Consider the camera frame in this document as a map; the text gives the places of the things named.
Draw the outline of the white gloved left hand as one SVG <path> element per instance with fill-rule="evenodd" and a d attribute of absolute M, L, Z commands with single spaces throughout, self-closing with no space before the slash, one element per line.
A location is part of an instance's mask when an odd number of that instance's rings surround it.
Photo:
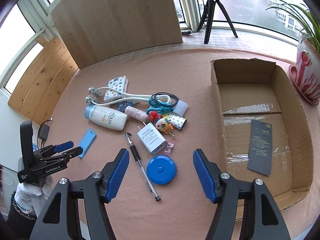
<path fill-rule="evenodd" d="M 14 194 L 15 203 L 24 213 L 34 211 L 38 216 L 52 192 L 52 184 L 52 176 L 45 178 L 43 186 L 19 183 Z"/>

